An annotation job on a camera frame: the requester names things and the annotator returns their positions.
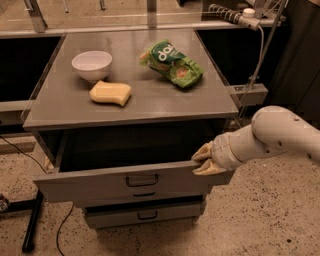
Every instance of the speckled floor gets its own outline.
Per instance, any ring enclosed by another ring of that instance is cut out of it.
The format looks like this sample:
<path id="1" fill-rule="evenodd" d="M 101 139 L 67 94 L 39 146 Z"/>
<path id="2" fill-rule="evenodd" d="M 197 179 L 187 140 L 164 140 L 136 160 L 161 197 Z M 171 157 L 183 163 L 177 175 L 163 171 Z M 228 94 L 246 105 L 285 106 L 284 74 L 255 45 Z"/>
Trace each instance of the speckled floor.
<path id="1" fill-rule="evenodd" d="M 12 202 L 36 194 L 41 172 L 22 154 L 0 155 L 1 192 Z M 32 255 L 60 255 L 56 234 L 71 203 L 43 203 Z M 23 255 L 29 211 L 0 215 L 0 255 Z M 285 154 L 250 161 L 215 187 L 195 222 L 179 219 L 93 230 L 74 209 L 59 237 L 65 255 L 320 255 L 320 168 Z"/>

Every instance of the green snack bag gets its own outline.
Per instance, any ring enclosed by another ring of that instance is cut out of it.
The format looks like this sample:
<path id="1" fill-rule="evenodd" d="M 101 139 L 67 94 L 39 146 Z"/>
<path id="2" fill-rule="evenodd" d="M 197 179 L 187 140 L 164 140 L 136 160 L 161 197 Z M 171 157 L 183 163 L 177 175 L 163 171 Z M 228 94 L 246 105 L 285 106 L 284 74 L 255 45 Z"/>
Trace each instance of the green snack bag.
<path id="1" fill-rule="evenodd" d="M 203 74 L 202 68 L 168 40 L 158 42 L 140 56 L 139 64 L 159 72 L 181 88 L 193 86 Z"/>

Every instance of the yellow sponge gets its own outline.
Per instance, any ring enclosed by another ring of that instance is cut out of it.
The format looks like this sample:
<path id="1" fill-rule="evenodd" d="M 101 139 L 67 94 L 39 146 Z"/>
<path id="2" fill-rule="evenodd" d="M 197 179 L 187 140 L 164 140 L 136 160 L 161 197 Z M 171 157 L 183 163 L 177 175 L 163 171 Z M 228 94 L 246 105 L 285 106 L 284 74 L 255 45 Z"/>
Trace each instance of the yellow sponge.
<path id="1" fill-rule="evenodd" d="M 90 98 L 99 103 L 115 103 L 122 107 L 131 95 L 131 87 L 122 83 L 99 81 L 90 90 Z"/>

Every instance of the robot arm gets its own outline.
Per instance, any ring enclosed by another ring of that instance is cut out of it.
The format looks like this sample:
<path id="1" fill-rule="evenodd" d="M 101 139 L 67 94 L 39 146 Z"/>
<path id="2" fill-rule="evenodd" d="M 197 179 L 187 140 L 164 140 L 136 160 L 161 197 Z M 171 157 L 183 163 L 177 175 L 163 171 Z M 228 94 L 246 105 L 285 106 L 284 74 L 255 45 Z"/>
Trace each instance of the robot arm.
<path id="1" fill-rule="evenodd" d="M 305 154 L 320 164 L 320 131 L 288 109 L 268 106 L 260 109 L 247 125 L 217 136 L 193 156 L 206 160 L 196 175 L 234 170 L 251 159 L 270 158 L 285 152 Z"/>

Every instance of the cabinet top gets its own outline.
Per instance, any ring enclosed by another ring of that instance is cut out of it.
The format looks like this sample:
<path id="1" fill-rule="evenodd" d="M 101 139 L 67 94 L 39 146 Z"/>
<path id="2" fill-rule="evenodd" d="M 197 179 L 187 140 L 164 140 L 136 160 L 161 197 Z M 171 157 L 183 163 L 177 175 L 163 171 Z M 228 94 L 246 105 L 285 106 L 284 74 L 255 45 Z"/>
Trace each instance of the cabinet top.
<path id="1" fill-rule="evenodd" d="M 139 56 L 156 42 L 172 45 L 203 69 L 202 79 L 182 90 L 148 67 Z M 132 94 L 124 107 L 97 104 L 90 85 L 72 69 L 81 52 L 107 51 L 113 56 L 106 81 L 127 83 Z M 25 120 L 27 131 L 155 123 L 173 120 L 227 118 L 238 112 L 217 70 L 192 29 L 68 34 Z"/>

